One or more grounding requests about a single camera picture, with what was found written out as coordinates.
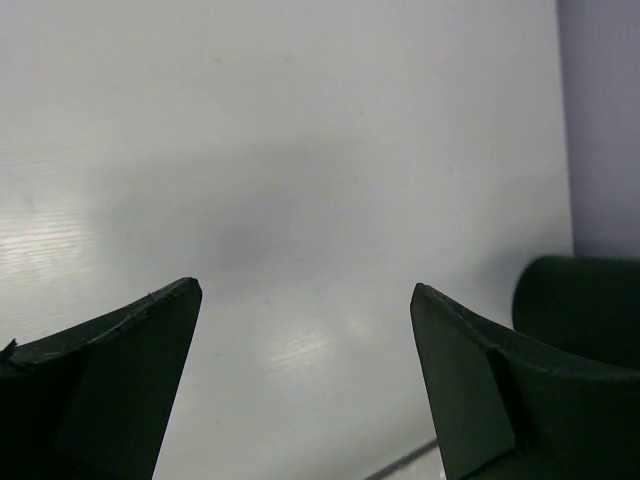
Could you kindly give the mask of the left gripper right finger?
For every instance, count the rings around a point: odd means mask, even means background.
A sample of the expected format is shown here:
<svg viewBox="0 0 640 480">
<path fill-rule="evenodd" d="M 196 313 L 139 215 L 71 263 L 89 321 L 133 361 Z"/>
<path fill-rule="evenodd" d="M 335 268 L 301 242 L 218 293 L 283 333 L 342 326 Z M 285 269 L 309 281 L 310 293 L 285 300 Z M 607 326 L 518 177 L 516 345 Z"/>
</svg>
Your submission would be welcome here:
<svg viewBox="0 0 640 480">
<path fill-rule="evenodd" d="M 449 479 L 635 479 L 639 374 L 570 354 L 418 284 L 415 345 Z"/>
</svg>

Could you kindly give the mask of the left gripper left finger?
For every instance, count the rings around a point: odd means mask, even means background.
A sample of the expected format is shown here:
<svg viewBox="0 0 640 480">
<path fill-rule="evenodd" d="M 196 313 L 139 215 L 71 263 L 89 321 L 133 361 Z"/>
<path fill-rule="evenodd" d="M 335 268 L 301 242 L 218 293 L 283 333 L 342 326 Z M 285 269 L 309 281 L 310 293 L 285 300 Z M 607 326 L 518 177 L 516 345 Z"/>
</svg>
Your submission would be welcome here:
<svg viewBox="0 0 640 480">
<path fill-rule="evenodd" d="M 1 351 L 4 479 L 150 479 L 202 301 L 181 278 Z"/>
</svg>

